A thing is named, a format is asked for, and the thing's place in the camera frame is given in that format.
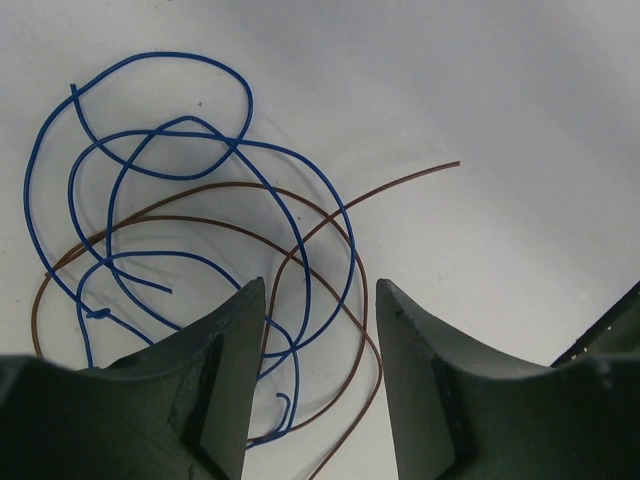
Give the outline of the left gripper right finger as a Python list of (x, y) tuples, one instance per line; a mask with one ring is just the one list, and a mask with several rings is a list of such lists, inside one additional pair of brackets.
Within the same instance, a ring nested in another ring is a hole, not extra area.
[(376, 285), (376, 319), (403, 479), (635, 479), (639, 352), (559, 367), (496, 350)]

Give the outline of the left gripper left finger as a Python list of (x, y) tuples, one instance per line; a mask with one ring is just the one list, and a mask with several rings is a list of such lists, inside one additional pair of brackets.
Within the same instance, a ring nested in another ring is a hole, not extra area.
[(5, 479), (238, 479), (265, 317), (254, 279), (106, 368), (1, 360)]

